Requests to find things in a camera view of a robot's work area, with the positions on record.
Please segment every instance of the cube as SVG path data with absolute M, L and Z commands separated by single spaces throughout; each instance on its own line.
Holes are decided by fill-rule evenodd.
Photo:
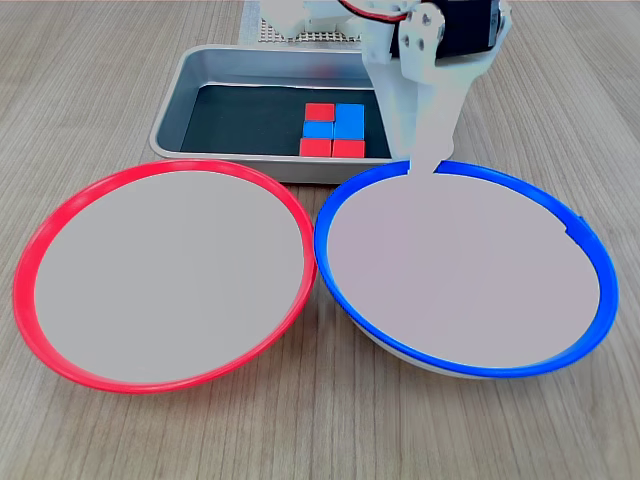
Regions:
M 334 140 L 332 157 L 364 158 L 364 140 Z
M 336 105 L 333 138 L 336 140 L 364 140 L 364 105 L 353 103 Z
M 304 122 L 302 136 L 333 140 L 333 122 Z
M 332 141 L 328 138 L 303 138 L 300 140 L 301 157 L 330 157 Z
M 334 122 L 336 106 L 333 103 L 307 103 L 304 119 L 309 122 Z

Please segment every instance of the black servo motor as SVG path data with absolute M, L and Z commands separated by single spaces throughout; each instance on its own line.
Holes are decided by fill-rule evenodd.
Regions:
M 500 0 L 429 0 L 444 16 L 444 35 L 436 58 L 469 55 L 491 50 L 500 29 Z M 391 55 L 400 56 L 399 24 L 396 24 Z

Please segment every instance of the wood grain surface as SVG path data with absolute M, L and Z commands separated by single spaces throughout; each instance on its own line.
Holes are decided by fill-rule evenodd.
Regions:
M 155 160 L 179 56 L 233 44 L 239 2 L 0 3 L 0 479 L 640 479 L 640 4 L 518 2 L 469 94 L 456 160 L 545 189 L 609 249 L 617 323 L 526 380 L 430 374 L 377 348 L 316 283 L 265 354 L 201 387 L 105 394 L 14 324 L 28 238 L 62 201 Z M 328 188 L 292 187 L 315 218 Z

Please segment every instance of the red wire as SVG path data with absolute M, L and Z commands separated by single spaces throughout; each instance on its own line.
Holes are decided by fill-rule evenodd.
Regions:
M 382 23 L 399 23 L 407 18 L 406 13 L 400 13 L 398 15 L 383 15 L 380 13 L 370 13 L 364 10 L 354 7 L 349 0 L 338 0 L 340 4 L 358 17 L 368 18 L 369 20 L 377 20 Z

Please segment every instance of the blue block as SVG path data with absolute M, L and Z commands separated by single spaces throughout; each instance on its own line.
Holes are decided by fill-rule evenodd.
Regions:
M 302 136 L 333 140 L 333 122 L 304 122 Z
M 339 103 L 336 105 L 336 140 L 364 140 L 364 105 Z

